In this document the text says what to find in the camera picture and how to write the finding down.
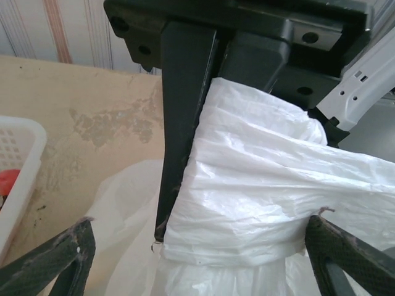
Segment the water stain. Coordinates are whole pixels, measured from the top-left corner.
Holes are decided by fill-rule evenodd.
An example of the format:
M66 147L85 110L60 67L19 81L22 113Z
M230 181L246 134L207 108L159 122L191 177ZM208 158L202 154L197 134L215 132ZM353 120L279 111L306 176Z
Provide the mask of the water stain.
M148 143L153 136L154 124L163 128L161 102L162 83L158 81L147 99L135 100L129 108L103 110L91 115L69 109L69 113L74 121L74 132L82 140L91 141L96 148L113 140L117 133L124 136L135 134L142 143Z

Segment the red object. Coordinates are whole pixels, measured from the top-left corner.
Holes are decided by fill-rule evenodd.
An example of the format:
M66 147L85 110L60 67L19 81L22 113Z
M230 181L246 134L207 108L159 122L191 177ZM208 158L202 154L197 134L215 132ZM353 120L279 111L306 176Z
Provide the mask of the red object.
M0 172L0 195L7 196L10 194L12 186L18 178L20 170L6 170Z

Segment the screw hole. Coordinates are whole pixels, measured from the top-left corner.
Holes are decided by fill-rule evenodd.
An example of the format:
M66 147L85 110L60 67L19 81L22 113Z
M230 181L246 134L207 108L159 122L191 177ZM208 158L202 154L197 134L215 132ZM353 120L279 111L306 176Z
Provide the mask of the screw hole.
M319 39L318 34L314 32L308 32L302 36L303 42L307 44L316 43L318 39Z
M140 45L138 47L138 51L146 56L149 56L151 54L151 50L147 46L144 46L144 45Z
M309 96L313 93L313 90L311 88L308 88L306 86L302 86L301 88L297 89L298 94L302 94L303 96Z
M112 17L110 20L111 25L120 32L127 32L129 25L120 17Z

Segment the basket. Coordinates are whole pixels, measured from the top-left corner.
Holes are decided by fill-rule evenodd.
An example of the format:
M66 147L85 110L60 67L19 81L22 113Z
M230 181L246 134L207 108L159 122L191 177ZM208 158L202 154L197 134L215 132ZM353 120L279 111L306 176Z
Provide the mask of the basket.
M0 265L34 191L46 141L45 129L39 123L0 116L0 171L20 170L0 211Z

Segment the white plastic part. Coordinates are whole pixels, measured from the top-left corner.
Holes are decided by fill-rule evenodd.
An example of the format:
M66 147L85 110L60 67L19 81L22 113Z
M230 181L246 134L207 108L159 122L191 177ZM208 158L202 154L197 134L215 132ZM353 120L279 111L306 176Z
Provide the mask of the white plastic part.
M213 79L151 296L319 295L300 253L322 207L374 247L394 246L395 163L323 139L298 107Z
M39 123L0 116L0 171L20 169L0 211L0 264L33 193L46 141L46 132Z
M395 28L377 42L343 76L318 105L338 128L349 131L370 107L395 86Z

